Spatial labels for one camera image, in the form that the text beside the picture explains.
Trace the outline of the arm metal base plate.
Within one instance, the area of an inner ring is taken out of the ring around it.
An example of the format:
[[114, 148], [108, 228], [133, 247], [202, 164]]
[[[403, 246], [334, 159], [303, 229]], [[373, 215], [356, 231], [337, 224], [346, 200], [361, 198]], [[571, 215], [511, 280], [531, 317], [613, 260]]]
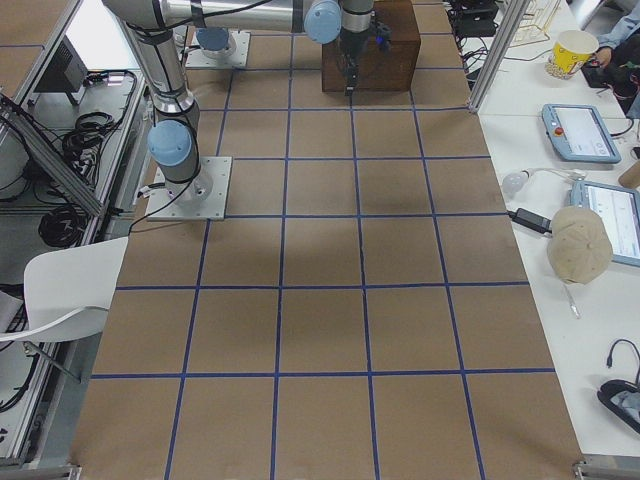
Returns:
[[153, 189], [145, 214], [150, 221], [223, 220], [232, 170], [231, 157], [202, 156], [200, 173], [185, 193], [174, 202], [181, 189], [169, 183]]
[[187, 48], [188, 69], [244, 69], [250, 33], [225, 28], [197, 29]]

